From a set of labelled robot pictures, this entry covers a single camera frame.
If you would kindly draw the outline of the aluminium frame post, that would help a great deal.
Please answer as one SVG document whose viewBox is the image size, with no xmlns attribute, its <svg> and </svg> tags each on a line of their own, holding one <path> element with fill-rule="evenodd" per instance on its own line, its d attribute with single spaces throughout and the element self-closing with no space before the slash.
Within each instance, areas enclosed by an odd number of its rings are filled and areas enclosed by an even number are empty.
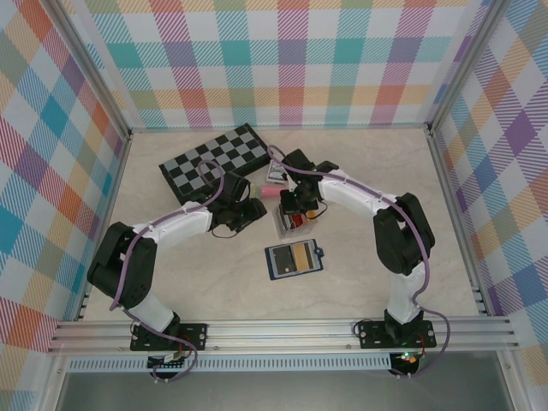
<svg viewBox="0 0 548 411">
<path fill-rule="evenodd" d="M 469 1 L 432 83 L 424 121 L 427 136 L 433 136 L 449 114 L 508 5 L 509 0 Z"/>
<path fill-rule="evenodd" d="M 86 44 L 75 29 L 69 14 L 65 11 L 60 0 L 40 0 L 53 24 L 60 32 L 69 50 L 74 55 L 84 77 L 89 81 L 99 102 L 104 106 L 108 117 L 113 121 L 116 129 L 122 133 L 125 140 L 131 140 L 129 126 L 112 97 L 110 90 L 101 76 L 97 65 L 92 59 Z"/>
</svg>

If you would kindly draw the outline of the aluminium side rail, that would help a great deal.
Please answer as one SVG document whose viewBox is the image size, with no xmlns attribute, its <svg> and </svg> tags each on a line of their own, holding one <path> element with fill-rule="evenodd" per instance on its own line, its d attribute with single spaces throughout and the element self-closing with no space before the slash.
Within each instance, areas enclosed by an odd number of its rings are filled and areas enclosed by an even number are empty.
<svg viewBox="0 0 548 411">
<path fill-rule="evenodd" d="M 441 185 L 450 221 L 453 230 L 455 231 L 456 241 L 462 255 L 466 273 L 468 274 L 468 280 L 470 282 L 474 300 L 476 301 L 476 306 L 478 307 L 480 315 L 491 316 L 491 303 L 489 299 L 485 297 L 479 266 L 474 255 L 472 244 L 468 239 L 465 230 L 460 206 L 451 185 L 449 171 L 444 162 L 442 151 L 437 143 L 435 134 L 428 128 L 425 129 L 425 137 Z"/>
<path fill-rule="evenodd" d="M 114 180 L 111 184 L 109 195 L 107 197 L 108 201 L 106 203 L 104 218 L 103 218 L 103 220 L 101 222 L 101 225 L 99 227 L 98 237 L 97 237 L 94 249 L 92 251 L 90 263 L 92 263 L 93 259 L 95 258 L 95 254 L 99 249 L 101 241 L 103 240 L 104 235 L 105 235 L 107 229 L 110 226 L 110 220 L 111 220 L 112 213 L 114 211 L 114 207 L 115 207 L 115 204 L 116 204 L 116 198 L 117 198 L 119 188 L 120 188 L 120 185 L 121 185 L 121 182 L 122 182 L 123 173 L 124 173 L 124 170 L 125 170 L 126 165 L 127 165 L 128 156 L 129 156 L 131 146 L 132 146 L 132 142 L 133 142 L 133 137 L 134 137 L 133 132 L 129 131 L 128 135 L 125 138 L 125 141 L 124 141 L 124 144 L 123 144 L 122 155 L 121 155 L 120 162 L 119 162 L 119 166 L 116 170 L 115 178 L 114 178 Z M 79 299 L 78 299 L 78 301 L 76 303 L 76 307 L 74 309 L 74 315 L 71 318 L 72 321 L 78 321 L 78 320 L 84 318 L 84 311 L 85 311 L 85 308 L 86 308 L 86 301 L 88 300 L 89 295 L 91 294 L 91 290 L 92 290 L 92 285 L 87 280 L 87 273 L 88 273 L 90 267 L 91 266 L 89 265 L 86 268 L 86 272 L 84 273 L 82 287 L 79 290 Z"/>
</svg>

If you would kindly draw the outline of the black controller circuit board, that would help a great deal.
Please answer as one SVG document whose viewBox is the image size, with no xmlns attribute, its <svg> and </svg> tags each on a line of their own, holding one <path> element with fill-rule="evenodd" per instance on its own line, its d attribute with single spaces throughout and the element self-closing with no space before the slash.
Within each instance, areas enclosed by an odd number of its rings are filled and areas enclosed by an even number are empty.
<svg viewBox="0 0 548 411">
<path fill-rule="evenodd" d="M 180 372 L 186 368 L 187 357 L 175 354 L 149 355 L 146 360 L 146 368 L 150 371 L 157 368 L 164 372 Z"/>
</svg>

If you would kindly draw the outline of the dark blue card holder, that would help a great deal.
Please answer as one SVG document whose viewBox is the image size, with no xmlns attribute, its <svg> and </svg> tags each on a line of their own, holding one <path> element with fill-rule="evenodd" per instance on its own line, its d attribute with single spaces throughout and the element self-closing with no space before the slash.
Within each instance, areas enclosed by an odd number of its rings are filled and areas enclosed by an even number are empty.
<svg viewBox="0 0 548 411">
<path fill-rule="evenodd" d="M 277 277 L 276 276 L 276 268 L 274 266 L 274 261 L 273 261 L 273 256 L 272 256 L 272 250 L 276 247 L 282 247 L 284 245 L 290 245 L 291 248 L 292 248 L 292 246 L 294 244 L 300 243 L 300 242 L 305 242 L 305 243 L 308 244 L 309 250 L 310 250 L 310 256 L 312 257 L 313 268 L 309 271 L 297 271 L 296 270 L 295 273 L 291 273 L 287 276 Z M 269 277 L 270 277 L 270 280 L 272 280 L 272 281 L 281 280 L 281 279 L 290 278 L 290 277 L 298 277 L 298 276 L 305 275 L 305 274 L 308 274 L 308 273 L 322 271 L 324 269 L 324 265 L 323 265 L 323 261 L 322 261 L 324 256 L 325 256 L 324 250 L 321 247 L 318 246 L 315 239 L 310 239 L 310 240 L 305 240 L 305 241 L 297 241 L 297 242 L 292 242 L 292 243 L 288 243 L 288 244 L 281 244 L 281 245 L 277 245 L 277 246 L 273 246 L 273 247 L 267 247 L 265 249 L 265 260 L 266 260 L 266 264 L 267 264 L 267 268 L 268 268 L 268 272 L 269 272 Z"/>
</svg>

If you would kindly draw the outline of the short aluminium table rail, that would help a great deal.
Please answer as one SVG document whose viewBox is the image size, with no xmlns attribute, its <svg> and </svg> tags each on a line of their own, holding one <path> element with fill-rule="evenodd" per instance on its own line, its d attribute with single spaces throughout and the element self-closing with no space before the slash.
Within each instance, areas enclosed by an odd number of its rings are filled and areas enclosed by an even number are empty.
<svg viewBox="0 0 548 411">
<path fill-rule="evenodd" d="M 186 133 L 186 132 L 213 132 L 226 131 L 239 126 L 226 127 L 204 127 L 204 128 L 132 128 L 132 134 L 158 134 L 158 133 Z M 338 125 L 267 125 L 267 126 L 251 126 L 255 131 L 287 131 L 287 130 L 343 130 L 343 129 L 428 129 L 428 123 L 420 122 L 400 122 L 400 123 L 379 123 L 379 124 L 338 124 Z"/>
</svg>

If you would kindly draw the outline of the clear plastic card box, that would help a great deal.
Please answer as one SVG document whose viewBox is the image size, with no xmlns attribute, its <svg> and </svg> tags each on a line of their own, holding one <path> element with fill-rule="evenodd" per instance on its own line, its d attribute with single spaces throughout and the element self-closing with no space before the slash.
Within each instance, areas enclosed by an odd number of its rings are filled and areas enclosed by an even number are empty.
<svg viewBox="0 0 548 411">
<path fill-rule="evenodd" d="M 284 214 L 285 216 L 285 219 L 286 219 L 286 223 L 287 223 L 287 226 L 288 226 L 288 229 L 286 232 L 282 232 L 278 226 L 278 221 L 277 221 L 277 212 L 280 211 L 283 213 L 283 209 L 282 209 L 282 205 L 281 204 L 278 204 L 277 207 L 274 209 L 273 211 L 273 218 L 274 218 L 274 223 L 275 223 L 275 226 L 276 226 L 276 229 L 277 229 L 277 234 L 278 234 L 278 237 L 280 240 L 284 240 L 284 239 L 289 239 L 289 238 L 293 238 L 293 237 L 297 237 L 297 236 L 302 236 L 302 235 L 308 235 L 312 229 L 313 229 L 313 226 L 317 223 L 316 219 L 314 220 L 306 220 L 306 222 L 299 228 L 297 229 L 290 229 L 289 228 L 289 220 L 288 220 L 288 215 L 290 214 Z"/>
</svg>

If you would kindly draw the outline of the black grey folding chessboard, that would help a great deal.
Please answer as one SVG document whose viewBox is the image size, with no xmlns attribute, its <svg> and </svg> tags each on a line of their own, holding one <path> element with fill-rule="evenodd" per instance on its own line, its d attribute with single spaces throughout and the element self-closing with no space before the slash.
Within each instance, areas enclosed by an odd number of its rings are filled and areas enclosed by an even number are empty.
<svg viewBox="0 0 548 411">
<path fill-rule="evenodd" d="M 213 161 L 224 172 L 245 177 L 270 163 L 266 148 L 266 143 L 246 123 L 158 167 L 171 191 L 183 205 L 202 195 L 210 195 L 212 185 L 219 181 L 218 169 L 209 164 L 200 167 L 201 161 Z"/>
</svg>

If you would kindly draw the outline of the pink toy microphone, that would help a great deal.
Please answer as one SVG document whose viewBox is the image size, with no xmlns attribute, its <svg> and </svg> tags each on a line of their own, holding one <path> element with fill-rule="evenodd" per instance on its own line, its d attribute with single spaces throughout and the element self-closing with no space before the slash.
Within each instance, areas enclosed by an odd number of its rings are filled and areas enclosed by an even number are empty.
<svg viewBox="0 0 548 411">
<path fill-rule="evenodd" d="M 249 196 L 254 199 L 278 198 L 282 190 L 283 187 L 251 183 L 249 186 Z"/>
</svg>

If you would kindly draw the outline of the controller board with lights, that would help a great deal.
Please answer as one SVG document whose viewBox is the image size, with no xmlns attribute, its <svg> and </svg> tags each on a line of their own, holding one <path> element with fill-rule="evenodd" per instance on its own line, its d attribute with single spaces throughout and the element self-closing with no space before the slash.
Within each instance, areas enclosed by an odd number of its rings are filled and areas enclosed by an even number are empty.
<svg viewBox="0 0 548 411">
<path fill-rule="evenodd" d="M 394 372 L 415 373 L 419 369 L 422 353 L 402 352 L 390 355 L 391 368 Z"/>
</svg>

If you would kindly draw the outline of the long aluminium base rail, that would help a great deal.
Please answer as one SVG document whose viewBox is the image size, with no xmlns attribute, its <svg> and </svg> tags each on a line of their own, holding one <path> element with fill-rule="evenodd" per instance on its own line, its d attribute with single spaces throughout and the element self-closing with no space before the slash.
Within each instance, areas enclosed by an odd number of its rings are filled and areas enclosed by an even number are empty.
<svg viewBox="0 0 548 411">
<path fill-rule="evenodd" d="M 208 320 L 205 354 L 338 354 L 357 353 L 369 340 L 370 325 L 357 325 L 354 319 L 295 320 Z M 50 343 L 51 355 L 131 354 L 129 349 L 134 323 L 125 321 L 62 322 Z M 520 347 L 510 320 L 506 317 L 453 317 L 447 325 L 432 320 L 432 329 L 422 343 L 435 337 L 439 351 L 448 340 L 453 352 L 516 350 Z"/>
</svg>

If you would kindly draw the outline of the black card with chip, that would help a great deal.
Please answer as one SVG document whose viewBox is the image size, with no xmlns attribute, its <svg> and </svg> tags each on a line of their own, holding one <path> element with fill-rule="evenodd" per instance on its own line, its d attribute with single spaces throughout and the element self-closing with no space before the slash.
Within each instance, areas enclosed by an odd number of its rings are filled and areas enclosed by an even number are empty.
<svg viewBox="0 0 548 411">
<path fill-rule="evenodd" d="M 276 276 L 287 276 L 296 272 L 295 258 L 290 245 L 276 247 L 272 250 Z"/>
</svg>

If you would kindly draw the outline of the grey metal panel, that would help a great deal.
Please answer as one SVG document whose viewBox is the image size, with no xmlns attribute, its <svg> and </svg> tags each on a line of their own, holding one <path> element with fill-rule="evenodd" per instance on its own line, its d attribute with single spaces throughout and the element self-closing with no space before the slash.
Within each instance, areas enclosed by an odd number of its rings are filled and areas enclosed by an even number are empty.
<svg viewBox="0 0 548 411">
<path fill-rule="evenodd" d="M 195 373 L 173 384 L 144 373 L 71 373 L 56 411 L 515 411 L 496 378 L 369 372 Z"/>
</svg>

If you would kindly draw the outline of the blue playing card box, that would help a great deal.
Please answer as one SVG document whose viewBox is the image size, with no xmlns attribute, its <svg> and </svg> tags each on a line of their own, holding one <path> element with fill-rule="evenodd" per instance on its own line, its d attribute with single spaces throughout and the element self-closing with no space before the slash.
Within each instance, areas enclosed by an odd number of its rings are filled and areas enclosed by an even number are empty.
<svg viewBox="0 0 548 411">
<path fill-rule="evenodd" d="M 271 161 L 267 170 L 266 181 L 270 184 L 285 185 L 287 183 L 285 169 Z"/>
</svg>

